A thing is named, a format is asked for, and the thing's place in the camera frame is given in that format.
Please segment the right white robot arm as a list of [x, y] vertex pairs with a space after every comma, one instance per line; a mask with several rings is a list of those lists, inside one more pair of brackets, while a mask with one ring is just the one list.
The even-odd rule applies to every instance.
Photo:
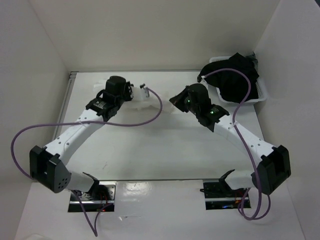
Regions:
[[276, 147], [243, 127], [225, 108], [211, 102], [204, 85], [188, 85], [169, 101], [181, 112], [194, 114], [202, 126], [225, 138], [255, 164], [253, 170], [231, 169], [220, 177], [219, 192], [223, 196], [247, 188], [270, 195], [291, 176], [288, 149], [283, 145]]

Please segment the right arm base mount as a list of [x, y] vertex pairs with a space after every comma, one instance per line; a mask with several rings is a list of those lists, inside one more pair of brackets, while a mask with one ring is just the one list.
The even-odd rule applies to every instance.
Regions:
[[199, 190], [204, 194], [206, 210], [237, 209], [243, 200], [246, 188], [227, 189], [218, 179], [204, 180]]

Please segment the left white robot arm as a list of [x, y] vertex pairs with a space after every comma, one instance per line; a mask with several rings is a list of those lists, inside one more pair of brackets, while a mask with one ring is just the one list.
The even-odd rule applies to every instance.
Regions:
[[44, 147], [34, 146], [30, 150], [30, 176], [54, 193], [68, 189], [81, 192], [88, 200], [97, 198], [103, 190], [99, 180], [88, 173], [68, 170], [67, 164], [77, 149], [103, 126], [102, 122], [108, 122], [124, 102], [132, 99], [133, 85], [123, 77], [111, 76], [72, 126]]

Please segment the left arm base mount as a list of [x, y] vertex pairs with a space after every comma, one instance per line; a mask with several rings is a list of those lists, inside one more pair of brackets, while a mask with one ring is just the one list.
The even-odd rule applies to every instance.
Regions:
[[98, 212], [101, 209], [103, 209], [102, 212], [114, 212], [117, 182], [101, 181], [100, 185], [102, 186], [102, 192], [94, 197], [78, 190], [75, 193], [72, 192], [69, 199], [68, 212], [82, 212], [79, 199], [86, 212]]

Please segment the white skirt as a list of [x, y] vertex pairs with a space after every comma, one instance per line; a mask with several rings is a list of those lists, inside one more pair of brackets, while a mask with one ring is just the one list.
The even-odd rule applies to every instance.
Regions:
[[[102, 79], [98, 82], [96, 82], [93, 85], [93, 92], [97, 94], [100, 90], [104, 89], [106, 87], [106, 79]], [[160, 91], [155, 91], [157, 95], [160, 97], [161, 102], [162, 102], [162, 111], [165, 113], [171, 114], [174, 111], [173, 105], [169, 102], [169, 92], [160, 90]], [[142, 110], [142, 109], [160, 109], [160, 102], [158, 98], [153, 94], [150, 93], [149, 97], [147, 97], [144, 100], [141, 99], [133, 99], [129, 102], [125, 102], [122, 107], [122, 109], [126, 110]]]

